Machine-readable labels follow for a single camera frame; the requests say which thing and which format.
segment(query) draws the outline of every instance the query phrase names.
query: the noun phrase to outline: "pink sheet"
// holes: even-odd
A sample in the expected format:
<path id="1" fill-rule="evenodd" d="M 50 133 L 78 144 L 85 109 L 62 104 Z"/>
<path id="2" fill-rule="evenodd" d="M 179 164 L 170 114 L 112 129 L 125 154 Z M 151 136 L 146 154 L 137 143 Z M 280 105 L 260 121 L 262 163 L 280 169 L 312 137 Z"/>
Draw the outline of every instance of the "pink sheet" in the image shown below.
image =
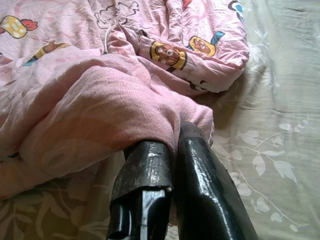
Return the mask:
<path id="1" fill-rule="evenodd" d="M 187 96 L 228 89 L 248 60 L 246 34 L 228 2 L 188 2 L 0 9 L 0 199 L 143 139 L 174 157 L 181 121 L 211 143 L 212 110 Z"/>

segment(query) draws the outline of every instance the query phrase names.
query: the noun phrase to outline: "beige bedsheet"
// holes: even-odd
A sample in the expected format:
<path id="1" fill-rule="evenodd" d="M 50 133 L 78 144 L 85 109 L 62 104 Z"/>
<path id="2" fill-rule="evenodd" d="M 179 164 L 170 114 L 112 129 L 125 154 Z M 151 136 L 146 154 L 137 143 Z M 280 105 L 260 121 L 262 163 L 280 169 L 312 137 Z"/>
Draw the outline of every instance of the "beige bedsheet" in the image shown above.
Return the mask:
<path id="1" fill-rule="evenodd" d="M 227 92 L 206 94 L 213 150 L 261 240 L 320 239 L 320 4 L 243 0 L 250 60 Z M 104 240 L 118 153 L 0 202 L 0 240 Z M 167 240 L 177 240 L 170 226 Z"/>

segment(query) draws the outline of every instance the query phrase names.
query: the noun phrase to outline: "black plastic part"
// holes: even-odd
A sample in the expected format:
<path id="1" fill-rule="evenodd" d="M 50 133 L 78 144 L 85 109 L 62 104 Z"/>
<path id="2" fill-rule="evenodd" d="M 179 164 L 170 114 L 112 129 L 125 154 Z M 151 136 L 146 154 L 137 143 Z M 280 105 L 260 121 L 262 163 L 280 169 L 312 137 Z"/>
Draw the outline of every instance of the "black plastic part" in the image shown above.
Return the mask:
<path id="1" fill-rule="evenodd" d="M 172 188 L 168 147 L 141 141 L 125 151 L 126 161 L 114 182 L 112 200 L 139 188 Z"/>
<path id="2" fill-rule="evenodd" d="M 110 204 L 109 240 L 164 240 L 172 183 L 163 143 L 142 141 L 126 149 Z"/>
<path id="3" fill-rule="evenodd" d="M 181 125 L 175 172 L 180 240 L 257 240 L 230 175 L 192 123 Z"/>

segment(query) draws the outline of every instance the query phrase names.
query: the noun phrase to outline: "wrinkled fabric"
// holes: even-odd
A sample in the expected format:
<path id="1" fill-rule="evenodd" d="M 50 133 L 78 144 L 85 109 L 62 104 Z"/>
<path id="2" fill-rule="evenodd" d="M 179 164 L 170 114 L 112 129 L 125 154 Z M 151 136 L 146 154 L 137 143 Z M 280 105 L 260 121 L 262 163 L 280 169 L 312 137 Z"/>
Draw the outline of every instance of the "wrinkled fabric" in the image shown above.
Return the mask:
<path id="1" fill-rule="evenodd" d="M 31 66 L 25 59 L 2 66 L 0 155 L 21 159 L 0 163 L 1 198 L 144 139 L 166 143 L 174 155 L 181 120 L 211 141 L 212 110 L 153 81 L 133 56 L 67 46 Z"/>

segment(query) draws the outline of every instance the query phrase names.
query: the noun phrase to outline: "cartoon mushroom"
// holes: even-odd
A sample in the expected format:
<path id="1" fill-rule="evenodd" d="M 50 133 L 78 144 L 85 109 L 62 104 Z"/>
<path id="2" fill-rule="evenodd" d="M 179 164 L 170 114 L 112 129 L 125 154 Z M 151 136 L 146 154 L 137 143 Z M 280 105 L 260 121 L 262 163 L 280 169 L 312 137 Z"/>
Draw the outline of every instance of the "cartoon mushroom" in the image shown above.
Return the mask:
<path id="1" fill-rule="evenodd" d="M 38 27 L 37 21 L 30 19 L 19 20 L 15 16 L 5 16 L 0 23 L 0 34 L 9 33 L 15 39 L 23 38 L 27 32 L 33 31 Z"/>

